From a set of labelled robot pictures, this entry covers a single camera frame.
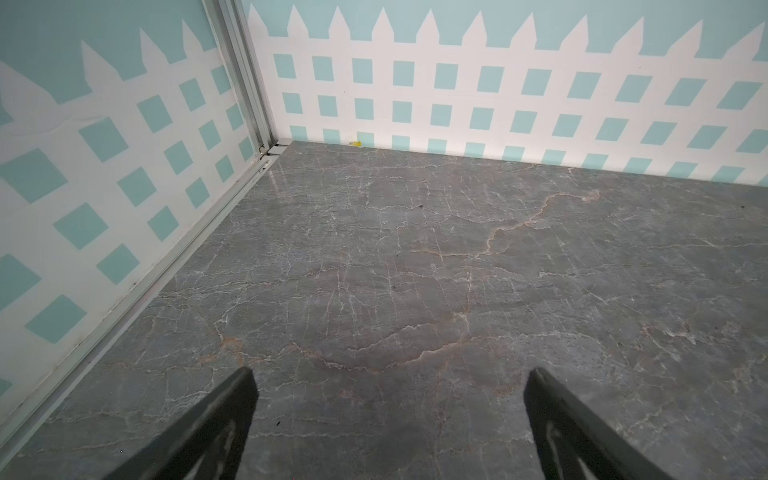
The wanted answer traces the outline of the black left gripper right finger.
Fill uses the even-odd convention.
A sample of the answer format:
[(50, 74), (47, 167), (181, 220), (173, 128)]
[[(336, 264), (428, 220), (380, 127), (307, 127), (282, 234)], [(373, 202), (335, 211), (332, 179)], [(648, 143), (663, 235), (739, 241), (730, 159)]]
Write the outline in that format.
[(529, 372), (523, 392), (547, 479), (668, 479), (547, 370)]

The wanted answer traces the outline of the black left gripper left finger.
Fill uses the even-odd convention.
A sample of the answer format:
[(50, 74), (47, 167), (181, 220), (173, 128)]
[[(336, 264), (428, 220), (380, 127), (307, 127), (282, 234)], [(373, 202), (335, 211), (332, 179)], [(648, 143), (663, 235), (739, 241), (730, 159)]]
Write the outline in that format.
[(108, 479), (234, 479), (259, 398), (253, 371), (241, 367)]

